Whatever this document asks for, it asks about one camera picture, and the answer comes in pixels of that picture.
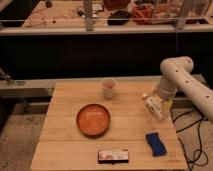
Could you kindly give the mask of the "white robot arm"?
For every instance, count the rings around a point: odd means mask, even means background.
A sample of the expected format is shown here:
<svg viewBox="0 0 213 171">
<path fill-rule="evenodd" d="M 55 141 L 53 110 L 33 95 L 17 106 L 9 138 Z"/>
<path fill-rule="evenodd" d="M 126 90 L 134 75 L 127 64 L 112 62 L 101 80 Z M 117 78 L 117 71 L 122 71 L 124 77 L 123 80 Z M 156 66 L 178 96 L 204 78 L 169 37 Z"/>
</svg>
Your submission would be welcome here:
<svg viewBox="0 0 213 171">
<path fill-rule="evenodd" d="M 190 74 L 193 67 L 193 60 L 188 56 L 164 59 L 160 64 L 162 76 L 156 92 L 162 99 L 169 99 L 180 89 L 213 123 L 213 90 Z"/>
</svg>

